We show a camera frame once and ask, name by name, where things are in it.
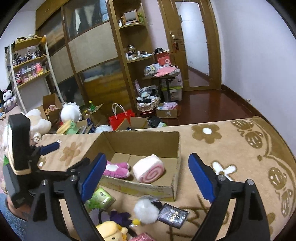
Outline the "green tissue pack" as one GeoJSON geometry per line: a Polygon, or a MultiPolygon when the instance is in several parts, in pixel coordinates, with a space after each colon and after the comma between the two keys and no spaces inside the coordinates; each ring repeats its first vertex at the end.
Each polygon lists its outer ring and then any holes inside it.
{"type": "Polygon", "coordinates": [[[86,201],[85,207],[90,212],[93,209],[108,209],[115,202],[115,198],[111,196],[106,190],[102,187],[98,188],[94,193],[91,199],[86,201]]]}

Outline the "red box on table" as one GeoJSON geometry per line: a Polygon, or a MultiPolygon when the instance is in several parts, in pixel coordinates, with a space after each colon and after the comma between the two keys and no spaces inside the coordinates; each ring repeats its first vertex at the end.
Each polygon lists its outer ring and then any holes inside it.
{"type": "Polygon", "coordinates": [[[170,54],[167,51],[156,53],[155,57],[160,66],[171,64],[170,54]]]}

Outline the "small black side table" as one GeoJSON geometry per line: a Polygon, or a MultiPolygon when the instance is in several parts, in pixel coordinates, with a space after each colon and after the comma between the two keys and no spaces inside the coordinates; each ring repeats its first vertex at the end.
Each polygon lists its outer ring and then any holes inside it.
{"type": "Polygon", "coordinates": [[[145,80],[145,81],[151,80],[154,82],[155,81],[158,82],[159,91],[161,92],[160,96],[161,96],[163,102],[165,102],[165,100],[164,100],[162,88],[167,89],[168,96],[170,95],[170,87],[180,86],[183,88],[183,81],[182,81],[182,77],[181,77],[180,73],[178,75],[164,76],[161,78],[156,78],[154,76],[145,76],[142,78],[142,80],[145,80]]]}

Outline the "white round plush doll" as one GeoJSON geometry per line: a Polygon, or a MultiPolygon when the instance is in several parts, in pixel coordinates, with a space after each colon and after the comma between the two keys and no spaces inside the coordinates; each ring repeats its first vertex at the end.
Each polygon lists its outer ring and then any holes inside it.
{"type": "Polygon", "coordinates": [[[80,106],[75,102],[64,102],[62,110],[60,112],[60,119],[63,123],[68,120],[74,121],[75,123],[79,121],[81,117],[80,106]]]}

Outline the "pink swirl roll plush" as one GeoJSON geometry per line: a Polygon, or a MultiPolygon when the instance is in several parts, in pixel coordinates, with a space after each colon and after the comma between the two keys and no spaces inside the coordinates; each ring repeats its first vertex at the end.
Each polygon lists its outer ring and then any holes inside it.
{"type": "Polygon", "coordinates": [[[136,162],[132,171],[138,182],[151,184],[163,175],[165,166],[158,156],[152,154],[136,162]]]}

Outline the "white purple hat plush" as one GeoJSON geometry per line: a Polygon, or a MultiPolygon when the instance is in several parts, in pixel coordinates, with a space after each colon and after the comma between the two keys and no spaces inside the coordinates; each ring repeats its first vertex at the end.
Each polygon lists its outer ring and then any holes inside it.
{"type": "Polygon", "coordinates": [[[132,216],[128,212],[118,212],[116,209],[112,209],[108,213],[107,211],[95,208],[89,212],[89,216],[95,225],[101,225],[106,221],[114,221],[120,227],[127,229],[141,225],[140,220],[137,218],[132,219],[132,216]]]}

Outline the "beige floral blanket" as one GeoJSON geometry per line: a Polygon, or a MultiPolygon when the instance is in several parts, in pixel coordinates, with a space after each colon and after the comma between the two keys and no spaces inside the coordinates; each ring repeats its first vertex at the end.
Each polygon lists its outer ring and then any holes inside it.
{"type": "Polygon", "coordinates": [[[128,162],[157,155],[165,173],[153,184],[103,177],[100,187],[115,198],[112,208],[133,213],[138,199],[151,195],[189,212],[181,228],[161,222],[133,228],[155,240],[190,240],[210,209],[188,167],[196,153],[216,174],[231,181],[252,179],[259,190],[272,240],[278,238],[295,212],[295,158],[277,131],[259,117],[170,126],[145,130],[54,135],[42,137],[41,145],[60,141],[60,148],[42,159],[42,169],[65,171],[82,158],[102,152],[108,161],[128,162]]]}

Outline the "pink fluffy plush slipper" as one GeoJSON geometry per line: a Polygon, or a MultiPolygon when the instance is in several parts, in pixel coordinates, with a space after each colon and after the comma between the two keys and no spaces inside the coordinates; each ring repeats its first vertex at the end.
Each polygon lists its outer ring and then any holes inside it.
{"type": "Polygon", "coordinates": [[[130,166],[128,163],[111,163],[107,161],[106,169],[103,172],[104,176],[125,179],[130,176],[130,166]]]}

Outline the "yellow dog plush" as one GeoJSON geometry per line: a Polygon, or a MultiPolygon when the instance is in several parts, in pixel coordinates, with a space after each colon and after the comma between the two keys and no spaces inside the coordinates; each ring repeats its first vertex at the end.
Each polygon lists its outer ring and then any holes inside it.
{"type": "Polygon", "coordinates": [[[96,228],[105,241],[126,241],[127,239],[128,229],[114,221],[105,221],[96,228]]]}

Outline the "kuromi plush doll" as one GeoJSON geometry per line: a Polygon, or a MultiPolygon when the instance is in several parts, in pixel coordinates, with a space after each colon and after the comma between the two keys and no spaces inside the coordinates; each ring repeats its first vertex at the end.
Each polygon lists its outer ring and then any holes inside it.
{"type": "Polygon", "coordinates": [[[16,96],[13,92],[12,83],[5,90],[1,90],[1,103],[5,112],[11,111],[16,106],[16,96]]]}

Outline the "white figurine display shelf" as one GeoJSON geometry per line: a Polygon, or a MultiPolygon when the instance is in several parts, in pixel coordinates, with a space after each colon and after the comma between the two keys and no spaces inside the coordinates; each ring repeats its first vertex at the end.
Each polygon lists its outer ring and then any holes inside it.
{"type": "Polygon", "coordinates": [[[16,105],[23,112],[43,101],[42,93],[56,94],[64,102],[49,54],[47,36],[20,37],[4,48],[6,74],[16,105]]]}

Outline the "wooden door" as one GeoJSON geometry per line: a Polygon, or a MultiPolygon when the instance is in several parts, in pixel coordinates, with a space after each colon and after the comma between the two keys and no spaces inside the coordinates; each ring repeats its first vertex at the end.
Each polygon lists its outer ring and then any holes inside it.
{"type": "Polygon", "coordinates": [[[159,1],[172,63],[184,91],[221,88],[221,52],[210,1],[159,1]]]}

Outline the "black face mask packet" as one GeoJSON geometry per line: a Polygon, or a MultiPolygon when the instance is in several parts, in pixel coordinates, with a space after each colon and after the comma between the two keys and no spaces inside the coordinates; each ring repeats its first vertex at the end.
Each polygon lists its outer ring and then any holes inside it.
{"type": "Polygon", "coordinates": [[[189,212],[165,203],[159,211],[158,221],[180,229],[188,218],[189,212]]]}

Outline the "white fluffy pompom plush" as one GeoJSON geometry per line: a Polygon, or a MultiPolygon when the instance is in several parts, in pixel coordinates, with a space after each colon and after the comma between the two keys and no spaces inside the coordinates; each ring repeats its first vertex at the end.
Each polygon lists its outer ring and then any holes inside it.
{"type": "Polygon", "coordinates": [[[144,225],[155,223],[158,220],[162,203],[155,198],[142,198],[137,201],[133,212],[135,217],[144,225]]]}

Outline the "pink plastic item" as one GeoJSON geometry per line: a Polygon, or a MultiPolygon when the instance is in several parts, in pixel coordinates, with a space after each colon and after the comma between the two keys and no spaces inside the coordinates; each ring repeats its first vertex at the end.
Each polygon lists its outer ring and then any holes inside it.
{"type": "Polygon", "coordinates": [[[150,235],[148,235],[146,232],[143,232],[143,233],[139,234],[138,236],[130,239],[130,241],[155,241],[155,239],[153,237],[151,237],[150,235]]]}

